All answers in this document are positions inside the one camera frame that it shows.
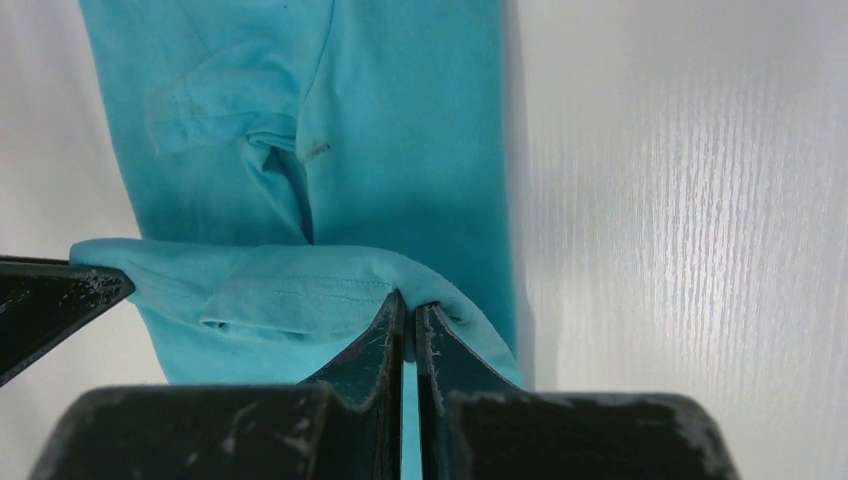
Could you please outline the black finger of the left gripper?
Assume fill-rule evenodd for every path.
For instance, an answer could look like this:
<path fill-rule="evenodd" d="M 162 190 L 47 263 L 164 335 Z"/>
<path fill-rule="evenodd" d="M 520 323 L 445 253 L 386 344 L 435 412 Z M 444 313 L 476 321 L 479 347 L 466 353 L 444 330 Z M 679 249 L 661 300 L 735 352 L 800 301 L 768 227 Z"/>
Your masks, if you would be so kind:
<path fill-rule="evenodd" d="M 129 297 L 120 270 L 67 260 L 1 258 L 1 384 Z"/>

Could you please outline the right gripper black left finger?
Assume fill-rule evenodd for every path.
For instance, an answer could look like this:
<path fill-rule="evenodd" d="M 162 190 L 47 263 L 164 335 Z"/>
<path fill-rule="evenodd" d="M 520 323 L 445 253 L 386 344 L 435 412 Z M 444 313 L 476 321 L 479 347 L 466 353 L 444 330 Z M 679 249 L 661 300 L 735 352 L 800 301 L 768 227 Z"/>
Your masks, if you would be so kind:
<path fill-rule="evenodd" d="M 406 306 L 305 380 L 96 389 L 60 419 L 35 479 L 397 479 Z"/>

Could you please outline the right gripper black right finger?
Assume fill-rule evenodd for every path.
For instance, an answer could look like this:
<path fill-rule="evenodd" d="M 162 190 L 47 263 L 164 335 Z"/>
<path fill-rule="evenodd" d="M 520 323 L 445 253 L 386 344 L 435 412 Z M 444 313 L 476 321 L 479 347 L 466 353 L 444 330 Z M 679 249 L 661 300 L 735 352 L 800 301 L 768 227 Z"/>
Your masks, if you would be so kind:
<path fill-rule="evenodd" d="M 552 393 L 517 387 L 419 307 L 416 353 L 427 479 L 735 479 L 700 404 L 668 393 Z"/>

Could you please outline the teal t shirt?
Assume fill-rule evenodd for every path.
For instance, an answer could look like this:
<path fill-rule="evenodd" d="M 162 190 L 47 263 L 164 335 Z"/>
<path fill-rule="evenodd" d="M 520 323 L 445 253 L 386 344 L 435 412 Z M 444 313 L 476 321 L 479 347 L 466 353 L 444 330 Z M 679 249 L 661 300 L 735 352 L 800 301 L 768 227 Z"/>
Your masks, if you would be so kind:
<path fill-rule="evenodd" d="M 124 271 L 174 384 L 293 383 L 385 297 L 507 379 L 516 315 L 497 1 L 84 1 L 141 236 Z"/>

